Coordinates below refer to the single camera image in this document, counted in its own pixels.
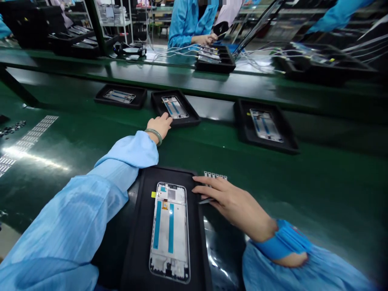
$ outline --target stack of parts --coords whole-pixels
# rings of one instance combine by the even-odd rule
[[[114,5],[98,6],[98,13],[103,24],[123,25],[127,10],[125,7]]]

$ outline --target white cable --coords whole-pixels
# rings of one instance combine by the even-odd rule
[[[383,42],[381,42],[381,43],[379,43],[379,44],[377,44],[377,45],[375,45],[375,46],[371,46],[371,47],[369,47],[369,48],[363,48],[363,49],[355,50],[355,51],[353,51],[353,52],[346,53],[346,54],[347,54],[347,55],[351,55],[351,54],[353,54],[353,53],[358,53],[358,52],[361,52],[361,51],[367,51],[367,50],[370,50],[370,49],[373,49],[373,48],[375,48],[375,47],[377,47],[377,46],[382,45],[384,42],[388,42],[388,40],[385,40],[385,41],[383,41]]]
[[[375,50],[375,51],[371,51],[371,52],[366,53],[366,54],[363,54],[363,55],[352,56],[352,57],[363,57],[363,56],[366,56],[366,55],[370,55],[371,53],[376,53],[376,52],[378,52],[378,51],[381,50],[381,49],[385,49],[386,47],[388,47],[388,45],[386,45],[386,46],[384,46],[384,47],[382,47],[382,48],[378,48],[378,49]]]
[[[376,57],[373,57],[373,58],[371,58],[369,60],[365,60],[365,61],[363,61],[363,63],[369,63],[371,61],[377,60],[379,57],[381,57],[382,55],[385,55],[386,53],[388,53],[388,51],[386,51],[385,53],[382,53],[382,54],[380,54],[380,55],[378,55]]]
[[[369,41],[367,41],[367,42],[363,42],[363,43],[361,43],[361,44],[352,46],[352,47],[350,47],[350,48],[346,48],[346,49],[344,49],[344,50],[342,50],[342,51],[343,51],[343,52],[352,51],[352,50],[354,50],[354,49],[356,49],[356,48],[358,48],[358,47],[366,46],[366,45],[369,45],[369,44],[371,44],[371,43],[377,42],[377,41],[379,41],[379,40],[383,40],[383,39],[385,39],[385,38],[388,38],[388,34],[385,34],[385,35],[380,36],[380,37],[378,37],[378,38],[374,38],[374,39],[369,40]]]

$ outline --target bangle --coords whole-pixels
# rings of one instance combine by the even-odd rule
[[[157,132],[155,129],[146,129],[145,132],[151,132],[153,133],[154,135],[156,135],[158,137],[158,144],[156,146],[160,146],[162,144],[162,136],[160,135],[159,132]]]

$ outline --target metal pole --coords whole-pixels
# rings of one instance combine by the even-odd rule
[[[85,0],[86,8],[89,12],[90,20],[92,22],[92,26],[94,29],[94,33],[96,35],[98,47],[100,49],[100,52],[102,55],[108,57],[108,50],[106,49],[105,46],[105,40],[102,32],[102,28],[98,19],[98,13],[96,6],[94,4],[94,0]]]
[[[0,81],[4,83],[13,93],[18,95],[29,107],[37,107],[39,101],[27,91],[10,73],[5,66],[0,65]]]

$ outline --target phone display assembly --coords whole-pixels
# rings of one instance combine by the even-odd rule
[[[190,253],[186,198],[185,187],[158,183],[149,266],[154,275],[188,284]]]
[[[212,58],[206,57],[206,56],[201,55],[201,54],[199,55],[198,60],[206,62],[206,63],[213,63],[213,64],[221,63],[220,60],[212,59]]]
[[[135,99],[136,95],[117,90],[109,90],[103,97],[106,99],[129,104]]]
[[[204,56],[204,57],[208,57],[210,59],[215,59],[215,60],[218,60],[219,61],[219,55],[216,54],[216,53],[209,53],[207,51],[204,51],[204,50],[199,50],[199,55],[200,56]]]
[[[256,134],[262,139],[268,139],[277,142],[283,142],[276,125],[269,112],[250,109],[253,124],[255,125]]]
[[[173,119],[187,118],[189,114],[185,111],[176,96],[162,97],[164,105],[167,107],[170,116]]]

